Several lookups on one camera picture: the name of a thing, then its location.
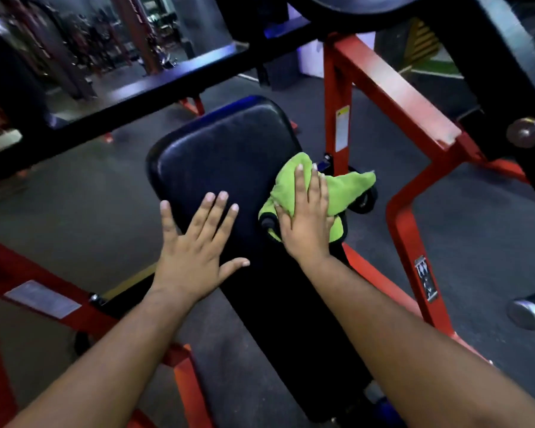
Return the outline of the person's left hand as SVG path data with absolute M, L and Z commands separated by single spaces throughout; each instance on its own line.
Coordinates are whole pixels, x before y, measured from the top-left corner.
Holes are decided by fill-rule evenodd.
M 209 192 L 204 196 L 185 233 L 178 233 L 175 251 L 162 247 L 147 298 L 193 306 L 223 283 L 219 282 L 220 257 L 240 208 L 237 204 L 226 206 L 212 242 L 203 245 L 202 227 L 217 195 Z

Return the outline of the person's right hand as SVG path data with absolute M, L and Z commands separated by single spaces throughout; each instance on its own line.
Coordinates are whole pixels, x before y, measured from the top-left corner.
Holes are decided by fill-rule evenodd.
M 329 193 L 325 175 L 320 173 L 321 206 L 315 213 L 309 210 L 304 167 L 295 169 L 295 207 L 292 234 L 281 234 L 286 251 L 307 273 L 329 258 L 330 229 L 334 217 L 328 215 Z

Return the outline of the green microfibre cloth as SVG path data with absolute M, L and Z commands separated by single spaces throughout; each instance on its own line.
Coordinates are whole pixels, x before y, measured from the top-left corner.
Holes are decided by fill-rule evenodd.
M 298 165 L 304 167 L 305 187 L 308 188 L 311 178 L 311 166 L 313 162 L 309 156 L 300 152 L 289 159 L 276 176 L 276 181 L 271 190 L 270 196 L 260 209 L 258 218 L 263 213 L 274 213 L 274 203 L 284 207 L 289 215 L 293 216 L 295 207 L 295 169 Z M 376 175 L 373 172 L 350 172 L 340 176 L 326 176 L 328 193 L 328 215 L 334 217 L 333 226 L 330 229 L 329 242 L 340 243 L 347 235 L 347 224 L 343 223 L 341 215 L 348 208 L 349 204 L 356 200 L 364 191 L 376 183 Z M 277 236 L 271 231 L 267 234 L 278 242 L 281 236 Z

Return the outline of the person's left forearm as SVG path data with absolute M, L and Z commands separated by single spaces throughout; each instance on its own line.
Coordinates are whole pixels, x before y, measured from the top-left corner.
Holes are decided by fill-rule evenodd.
M 150 291 L 5 428 L 125 428 L 200 296 Z

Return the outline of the person's right forearm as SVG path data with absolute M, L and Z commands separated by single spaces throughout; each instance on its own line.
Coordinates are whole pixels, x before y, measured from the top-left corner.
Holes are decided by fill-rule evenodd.
M 409 428 L 535 428 L 535 399 L 337 259 L 298 259 Z

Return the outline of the black transport wheel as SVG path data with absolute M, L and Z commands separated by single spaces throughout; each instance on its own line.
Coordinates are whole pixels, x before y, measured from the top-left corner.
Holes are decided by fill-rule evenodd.
M 364 191 L 355 201 L 349 204 L 348 209 L 358 215 L 366 215 L 373 211 L 378 200 L 378 190 L 375 185 Z

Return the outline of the black padded bench seat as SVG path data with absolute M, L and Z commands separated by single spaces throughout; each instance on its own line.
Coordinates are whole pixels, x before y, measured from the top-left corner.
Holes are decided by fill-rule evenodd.
M 340 324 L 281 243 L 258 220 L 283 165 L 301 151 L 287 116 L 249 96 L 187 123 L 149 151 L 148 179 L 184 232 L 206 193 L 239 205 L 222 261 L 245 267 L 221 291 L 312 422 L 339 419 L 371 382 Z

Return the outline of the white warning label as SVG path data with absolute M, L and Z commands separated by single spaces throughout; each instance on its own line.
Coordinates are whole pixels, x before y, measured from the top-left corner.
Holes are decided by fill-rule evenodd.
M 350 105 L 346 105 L 335 112 L 335 153 L 349 145 L 350 137 Z

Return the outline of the black steel crossbar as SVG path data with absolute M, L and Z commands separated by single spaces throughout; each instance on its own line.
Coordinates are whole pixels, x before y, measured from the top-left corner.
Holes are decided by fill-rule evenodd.
M 322 33 L 305 18 L 268 28 L 256 45 L 231 43 L 112 92 L 107 107 L 71 122 L 54 116 L 19 54 L 0 37 L 0 107 L 22 138 L 0 150 L 0 181 L 185 97 L 269 62 Z

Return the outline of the black and white sticker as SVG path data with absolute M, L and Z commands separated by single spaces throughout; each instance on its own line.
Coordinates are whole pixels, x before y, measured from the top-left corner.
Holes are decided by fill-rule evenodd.
M 421 256 L 414 261 L 414 267 L 418 273 L 426 301 L 433 302 L 438 297 L 438 288 L 431 273 L 428 260 L 425 256 Z

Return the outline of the silver metal plate label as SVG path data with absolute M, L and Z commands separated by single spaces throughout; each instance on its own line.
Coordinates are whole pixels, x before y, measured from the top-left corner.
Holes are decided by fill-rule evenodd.
M 81 308 L 78 302 L 35 280 L 26 281 L 4 293 L 4 297 L 46 316 L 62 320 Z

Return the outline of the yellow black striped panel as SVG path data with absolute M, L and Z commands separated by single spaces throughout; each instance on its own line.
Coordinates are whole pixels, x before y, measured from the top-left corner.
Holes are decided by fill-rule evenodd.
M 439 52 L 441 44 L 434 32 L 420 19 L 411 20 L 403 55 L 402 69 L 430 59 Z

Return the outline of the gym machines in background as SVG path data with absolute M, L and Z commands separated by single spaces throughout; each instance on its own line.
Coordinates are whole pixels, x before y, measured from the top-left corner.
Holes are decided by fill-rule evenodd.
M 41 14 L 44 13 L 57 26 L 55 17 L 40 1 L 0 0 L 0 4 L 26 30 L 38 58 L 74 99 L 88 100 L 96 96 L 78 67 L 73 65 L 71 55 L 78 51 L 78 59 L 82 59 L 84 65 L 95 61 L 113 63 L 97 25 L 79 21 L 59 31 L 56 37 L 47 31 L 46 24 L 42 24 Z M 29 62 L 0 34 L 0 108 L 7 122 L 19 131 L 22 141 L 44 136 L 49 123 L 56 123 L 34 67 L 34 62 Z

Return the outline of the round silver bolt knob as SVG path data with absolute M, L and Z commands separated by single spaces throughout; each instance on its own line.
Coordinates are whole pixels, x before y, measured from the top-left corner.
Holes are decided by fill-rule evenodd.
M 523 117 L 512 122 L 506 129 L 506 139 L 517 148 L 535 147 L 535 118 Z

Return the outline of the red steel machine frame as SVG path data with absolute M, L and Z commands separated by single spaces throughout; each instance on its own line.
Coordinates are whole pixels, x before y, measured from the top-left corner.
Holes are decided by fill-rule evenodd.
M 355 38 L 356 42 L 361 42 L 357 37 Z M 366 51 L 367 48 L 376 54 L 371 48 L 366 46 L 365 43 L 361 43 L 364 45 L 364 56 L 370 55 L 370 53 Z M 325 165 L 321 162 L 320 168 L 326 173 L 338 176 L 347 172 L 349 146 L 340 152 L 335 153 L 335 112 L 346 105 L 350 105 L 352 102 L 352 92 L 347 88 L 351 77 L 350 75 L 344 76 L 343 70 L 335 66 L 334 59 L 329 59 L 327 57 L 327 45 L 325 45 L 325 50 L 325 74 L 330 74 L 329 78 L 324 79 L 326 151 L 328 153 L 327 156 L 330 158 L 330 161 L 328 161 L 330 163 Z M 398 72 L 394 71 L 383 59 L 381 60 L 383 61 L 383 64 L 379 64 L 378 68 L 369 67 L 369 65 L 373 65 L 374 62 L 363 62 L 364 71 L 370 72 L 372 78 L 371 80 L 364 82 L 364 88 L 361 89 L 361 91 L 370 98 L 370 100 L 372 100 L 384 114 L 396 123 L 396 125 L 404 131 L 404 133 L 429 159 L 432 157 L 432 152 L 435 149 L 435 146 L 431 142 L 432 140 L 436 143 L 441 141 L 442 146 L 445 148 L 446 146 L 453 144 L 459 134 L 465 133 L 467 135 L 466 132 L 462 131 L 460 127 L 450 121 L 440 112 L 440 110 L 435 108 L 412 85 L 402 78 Z M 526 182 L 523 171 L 517 168 L 517 164 L 506 161 L 505 159 L 498 159 L 494 163 L 490 163 L 476 150 L 475 158 L 468 159 L 466 162 L 481 164 L 486 168 L 494 169 L 502 174 L 507 174 L 509 177 Z M 388 203 L 386 207 L 386 222 L 391 234 L 390 226 L 387 221 Z M 331 244 L 331 251 L 334 254 L 338 254 L 338 257 L 342 259 L 343 262 L 352 266 L 357 273 L 370 281 L 371 284 L 381 290 L 384 294 L 388 295 L 391 299 L 401 304 L 401 306 L 405 307 L 418 317 L 423 318 L 427 323 L 468 348 L 468 350 L 477 353 L 475 349 L 465 343 L 454 331 L 451 320 L 449 319 L 449 313 L 442 299 L 440 286 L 436 282 L 432 269 L 431 273 L 439 294 L 433 302 L 428 303 L 426 301 L 421 282 L 414 267 L 414 261 L 421 256 L 427 258 L 427 254 L 414 218 L 412 204 L 413 202 L 410 205 L 410 211 L 413 218 L 410 221 L 403 220 L 400 222 L 398 224 L 397 232 L 401 234 L 404 246 L 410 250 L 408 254 L 403 253 L 403 258 L 399 258 L 411 284 L 414 299 L 407 295 L 397 284 L 393 283 L 380 273 L 367 260 L 358 255 L 358 253 L 346 243 Z M 429 267 L 431 268 L 430 261 L 428 258 L 427 260 Z M 38 281 L 46 287 L 78 302 L 81 304 L 81 308 L 64 319 L 58 320 L 4 297 L 4 293 L 29 280 Z M 100 338 L 104 335 L 117 323 L 117 319 L 120 317 L 111 316 L 107 311 L 103 312 L 104 309 L 107 309 L 112 304 L 116 305 L 116 302 L 119 300 L 118 297 L 123 297 L 125 295 L 125 292 L 121 292 L 120 295 L 112 297 L 112 299 L 106 303 L 98 305 L 93 302 L 93 294 L 88 294 L 74 284 L 59 278 L 50 273 L 47 269 L 37 265 L 35 262 L 0 244 L 0 298 L 5 299 L 8 302 L 13 302 L 14 304 L 39 313 L 45 317 L 49 317 L 50 319 L 62 323 L 78 332 L 84 332 L 95 338 Z M 191 428 L 213 428 L 214 424 L 202 395 L 189 350 L 190 347 L 188 346 L 182 347 L 175 344 L 171 347 L 171 350 L 166 353 L 163 362 L 165 365 L 174 368 L 189 426 Z M 14 396 L 0 358 L 0 428 L 14 417 L 16 410 Z

